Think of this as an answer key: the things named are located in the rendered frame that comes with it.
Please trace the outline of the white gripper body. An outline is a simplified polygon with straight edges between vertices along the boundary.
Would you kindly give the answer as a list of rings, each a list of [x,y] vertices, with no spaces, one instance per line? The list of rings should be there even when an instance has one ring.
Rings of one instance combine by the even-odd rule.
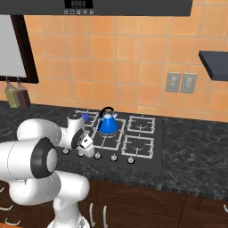
[[[82,153],[87,156],[88,158],[91,158],[94,156],[94,146],[91,144],[89,147],[82,150]]]

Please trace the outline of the blue kettle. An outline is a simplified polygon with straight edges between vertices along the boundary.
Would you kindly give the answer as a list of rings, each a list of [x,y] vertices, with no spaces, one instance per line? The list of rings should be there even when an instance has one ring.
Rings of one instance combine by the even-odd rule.
[[[117,115],[110,106],[101,110],[98,121],[98,130],[101,134],[115,134],[118,131]]]

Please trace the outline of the black gas hob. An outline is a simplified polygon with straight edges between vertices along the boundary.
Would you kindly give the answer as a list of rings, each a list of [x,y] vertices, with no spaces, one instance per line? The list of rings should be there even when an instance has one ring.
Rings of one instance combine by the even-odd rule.
[[[160,174],[162,169],[162,117],[117,112],[118,131],[112,136],[103,136],[98,130],[99,111],[77,109],[76,113],[87,113],[85,132],[94,141],[94,155],[100,152],[100,159],[79,157],[78,150],[70,150],[64,155],[63,148],[58,148],[59,159],[72,162],[84,162],[101,167],[121,167],[134,171]],[[115,154],[117,161],[110,161]],[[128,164],[132,157],[134,164]]]

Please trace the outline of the dark brown bottle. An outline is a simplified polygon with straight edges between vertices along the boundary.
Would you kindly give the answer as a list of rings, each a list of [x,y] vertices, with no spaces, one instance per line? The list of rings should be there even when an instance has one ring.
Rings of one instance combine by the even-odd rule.
[[[20,107],[22,109],[28,109],[30,107],[29,93],[27,88],[23,86],[20,81],[18,81],[17,96],[20,103]]]

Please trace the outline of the olive green bottle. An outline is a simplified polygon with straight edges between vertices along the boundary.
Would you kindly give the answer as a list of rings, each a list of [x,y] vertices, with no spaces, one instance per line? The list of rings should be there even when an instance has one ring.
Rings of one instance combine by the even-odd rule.
[[[4,89],[7,101],[11,108],[18,108],[20,106],[16,87],[13,86],[9,81],[6,81],[6,88]]]

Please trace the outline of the dark range hood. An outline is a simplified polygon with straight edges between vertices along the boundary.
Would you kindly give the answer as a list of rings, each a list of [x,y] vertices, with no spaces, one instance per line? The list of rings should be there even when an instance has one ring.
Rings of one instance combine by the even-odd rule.
[[[0,14],[190,16],[193,0],[0,0]]]

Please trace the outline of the grey wall socket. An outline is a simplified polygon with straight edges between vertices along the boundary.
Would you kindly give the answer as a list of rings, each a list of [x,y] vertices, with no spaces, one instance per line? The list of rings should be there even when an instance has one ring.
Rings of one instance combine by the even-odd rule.
[[[181,75],[182,75],[181,72],[167,73],[167,83],[166,83],[167,92],[177,93],[179,91]]]
[[[196,85],[197,73],[184,73],[181,92],[184,94],[192,94]]]

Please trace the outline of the dark-framed wall cupboard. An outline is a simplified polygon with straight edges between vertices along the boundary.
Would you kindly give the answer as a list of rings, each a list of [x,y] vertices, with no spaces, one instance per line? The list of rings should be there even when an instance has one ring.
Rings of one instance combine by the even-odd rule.
[[[22,15],[0,15],[0,81],[6,80],[39,83]]]

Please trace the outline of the dark wall shelf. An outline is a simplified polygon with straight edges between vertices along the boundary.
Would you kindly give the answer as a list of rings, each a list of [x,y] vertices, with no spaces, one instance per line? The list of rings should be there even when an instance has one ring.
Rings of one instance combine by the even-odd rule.
[[[199,58],[211,80],[228,81],[228,52],[199,51]]]

